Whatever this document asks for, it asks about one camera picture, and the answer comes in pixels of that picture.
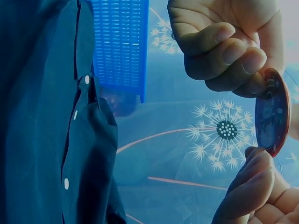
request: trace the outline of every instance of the round disc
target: round disc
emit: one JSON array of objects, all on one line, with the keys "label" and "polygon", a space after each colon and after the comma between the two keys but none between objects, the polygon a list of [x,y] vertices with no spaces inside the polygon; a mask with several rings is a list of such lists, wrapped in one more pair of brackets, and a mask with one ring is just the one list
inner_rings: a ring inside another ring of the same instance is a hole
[{"label": "round disc", "polygon": [[256,140],[274,157],[285,143],[290,125],[289,91],[275,69],[264,74],[266,91],[256,98]]}]

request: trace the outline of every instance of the orange line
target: orange line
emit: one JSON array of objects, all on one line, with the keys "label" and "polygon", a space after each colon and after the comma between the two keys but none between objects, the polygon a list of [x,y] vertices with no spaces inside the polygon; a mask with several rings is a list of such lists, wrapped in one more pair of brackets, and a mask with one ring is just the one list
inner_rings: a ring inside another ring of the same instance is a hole
[{"label": "orange line", "polygon": [[135,222],[139,223],[139,224],[144,224],[143,222],[139,221],[137,218],[134,218],[133,216],[130,216],[129,214],[126,213],[126,217],[134,220]]},{"label": "orange line", "polygon": [[[202,128],[201,130],[213,130],[215,128]],[[151,135],[149,137],[146,137],[146,138],[143,138],[143,139],[139,139],[137,141],[133,141],[129,144],[126,144],[125,146],[123,147],[120,147],[116,153],[120,153],[124,150],[126,150],[127,148],[139,143],[139,142],[142,142],[142,141],[145,141],[145,140],[148,140],[148,139],[152,139],[152,138],[155,138],[155,137],[158,137],[158,136],[161,136],[161,135],[164,135],[164,134],[170,134],[170,133],[175,133],[175,132],[182,132],[182,131],[189,131],[190,128],[180,128],[180,129],[176,129],[176,130],[171,130],[171,131],[167,131],[167,132],[162,132],[162,133],[159,133],[159,134],[154,134],[154,135]]]},{"label": "orange line", "polygon": [[177,181],[177,180],[171,180],[171,179],[165,179],[165,178],[159,178],[159,177],[152,177],[152,176],[149,176],[148,178],[150,180],[167,182],[167,183],[176,183],[176,184],[192,185],[192,186],[198,186],[198,187],[204,187],[204,188],[213,188],[213,189],[218,189],[218,190],[227,190],[227,188],[210,186],[210,185],[205,185],[205,184],[200,184],[200,183],[193,183],[193,182],[186,182],[186,181]]}]

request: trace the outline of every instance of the white button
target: white button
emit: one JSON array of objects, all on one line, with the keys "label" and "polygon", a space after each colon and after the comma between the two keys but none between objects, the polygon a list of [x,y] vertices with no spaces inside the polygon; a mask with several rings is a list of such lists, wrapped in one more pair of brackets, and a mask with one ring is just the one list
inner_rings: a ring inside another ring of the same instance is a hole
[{"label": "white button", "polygon": [[89,76],[85,76],[85,83],[86,83],[86,84],[89,84],[89,81],[90,81]]},{"label": "white button", "polygon": [[77,118],[78,111],[75,111],[74,120]]},{"label": "white button", "polygon": [[64,189],[68,190],[70,186],[69,179],[65,178],[64,180]]}]

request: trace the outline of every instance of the fabric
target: fabric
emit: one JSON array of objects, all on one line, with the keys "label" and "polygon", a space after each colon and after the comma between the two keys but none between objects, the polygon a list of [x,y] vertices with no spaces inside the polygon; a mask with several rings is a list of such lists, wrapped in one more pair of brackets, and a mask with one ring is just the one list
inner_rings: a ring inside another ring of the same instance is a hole
[{"label": "fabric", "polygon": [[1,223],[125,223],[91,4],[1,0],[0,24]]}]

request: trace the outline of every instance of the blue plastic basket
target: blue plastic basket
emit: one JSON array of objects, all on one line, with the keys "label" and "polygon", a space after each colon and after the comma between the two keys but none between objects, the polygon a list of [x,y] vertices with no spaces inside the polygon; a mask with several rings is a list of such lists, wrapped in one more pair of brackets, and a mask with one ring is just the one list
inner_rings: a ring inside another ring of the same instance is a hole
[{"label": "blue plastic basket", "polygon": [[145,98],[149,0],[92,0],[94,73],[107,88]]}]

